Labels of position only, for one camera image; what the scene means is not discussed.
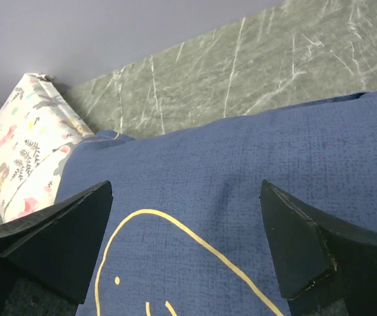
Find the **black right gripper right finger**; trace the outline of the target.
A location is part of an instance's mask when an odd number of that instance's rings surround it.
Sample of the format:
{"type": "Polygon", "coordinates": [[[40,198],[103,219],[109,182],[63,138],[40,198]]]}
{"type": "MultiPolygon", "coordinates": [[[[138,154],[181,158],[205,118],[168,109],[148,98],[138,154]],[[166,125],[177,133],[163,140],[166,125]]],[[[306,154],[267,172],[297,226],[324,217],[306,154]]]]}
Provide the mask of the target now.
{"type": "Polygon", "coordinates": [[[262,218],[283,298],[377,300],[377,232],[325,213],[267,180],[262,218]]]}

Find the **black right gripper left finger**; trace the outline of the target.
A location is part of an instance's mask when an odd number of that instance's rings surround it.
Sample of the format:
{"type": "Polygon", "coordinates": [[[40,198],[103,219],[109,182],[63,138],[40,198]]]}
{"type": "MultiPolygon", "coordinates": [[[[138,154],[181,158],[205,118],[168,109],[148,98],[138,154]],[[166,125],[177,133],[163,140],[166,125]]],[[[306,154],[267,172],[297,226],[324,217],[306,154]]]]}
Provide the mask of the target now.
{"type": "Polygon", "coordinates": [[[104,181],[0,224],[0,303],[20,277],[72,303],[84,303],[112,201],[111,183],[104,181]]]}

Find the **blue fish print pillowcase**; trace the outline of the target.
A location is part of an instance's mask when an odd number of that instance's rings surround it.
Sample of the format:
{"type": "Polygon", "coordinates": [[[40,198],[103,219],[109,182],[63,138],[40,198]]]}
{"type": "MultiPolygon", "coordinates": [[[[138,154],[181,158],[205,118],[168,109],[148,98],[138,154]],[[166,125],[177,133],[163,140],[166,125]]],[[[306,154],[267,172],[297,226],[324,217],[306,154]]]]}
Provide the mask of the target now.
{"type": "Polygon", "coordinates": [[[78,315],[289,314],[260,207],[262,182],[377,232],[377,92],[135,140],[78,144],[57,201],[103,181],[113,203],[78,315]]]}

